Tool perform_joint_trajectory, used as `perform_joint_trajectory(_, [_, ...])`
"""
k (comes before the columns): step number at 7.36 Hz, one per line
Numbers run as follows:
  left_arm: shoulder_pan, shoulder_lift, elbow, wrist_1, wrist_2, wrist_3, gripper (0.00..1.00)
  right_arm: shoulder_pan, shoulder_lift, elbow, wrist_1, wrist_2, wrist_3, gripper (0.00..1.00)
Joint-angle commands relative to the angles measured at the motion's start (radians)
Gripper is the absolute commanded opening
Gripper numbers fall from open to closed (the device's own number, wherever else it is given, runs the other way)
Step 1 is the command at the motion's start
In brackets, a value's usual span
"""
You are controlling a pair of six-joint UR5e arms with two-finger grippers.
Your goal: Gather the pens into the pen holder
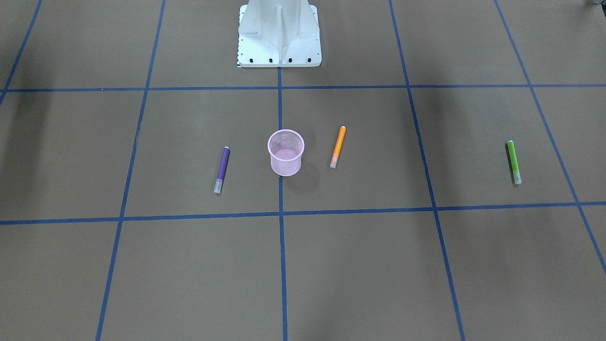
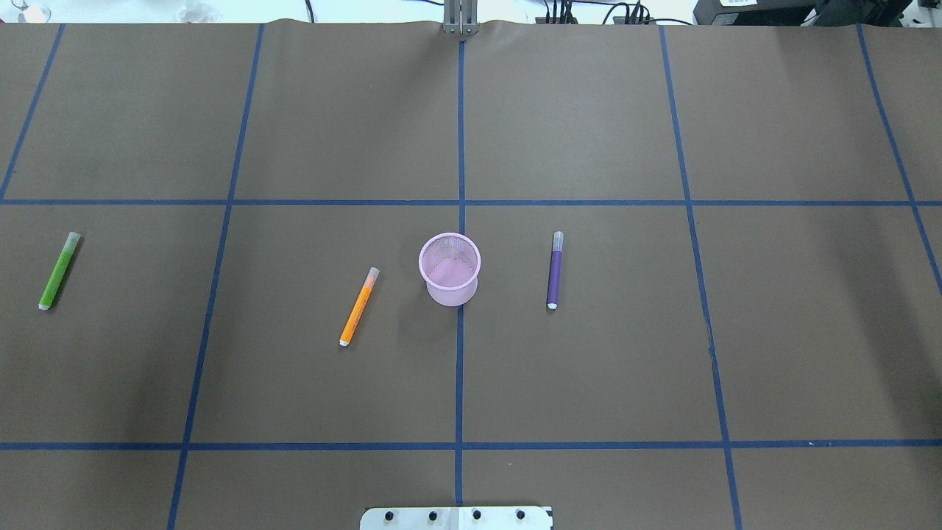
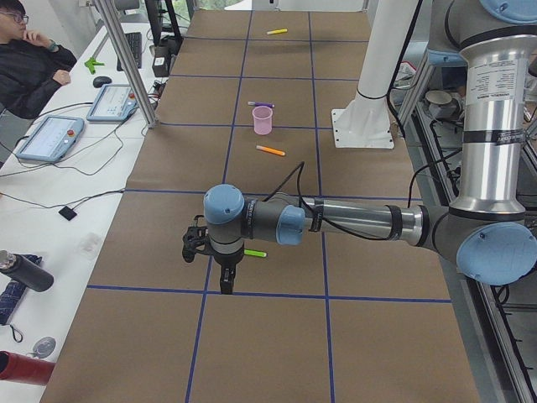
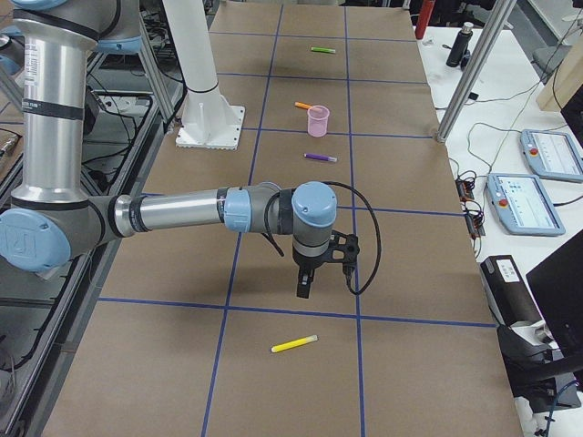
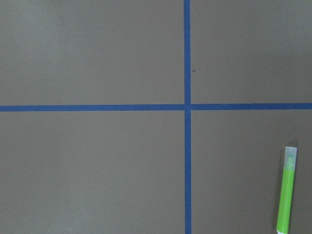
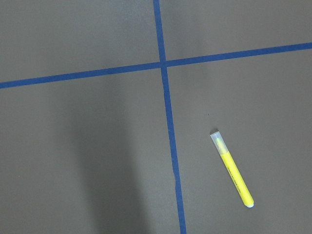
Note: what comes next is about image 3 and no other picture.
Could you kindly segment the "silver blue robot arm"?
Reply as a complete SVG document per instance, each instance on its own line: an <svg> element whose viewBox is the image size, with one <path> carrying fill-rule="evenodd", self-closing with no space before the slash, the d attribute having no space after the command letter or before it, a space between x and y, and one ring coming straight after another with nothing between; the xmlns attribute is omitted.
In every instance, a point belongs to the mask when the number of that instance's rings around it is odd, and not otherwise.
<svg viewBox="0 0 537 403"><path fill-rule="evenodd" d="M515 194L526 139L524 82L535 47L533 1L433 2L430 54L459 54L467 63L459 193L447 207L371 207L280 191L260 201L222 184L205 194L207 226L198 240L184 241L184 258L213 256L224 294L232 292L246 239L296 245L307 231L403 240L487 285L527 275L536 262L536 239Z"/></svg>

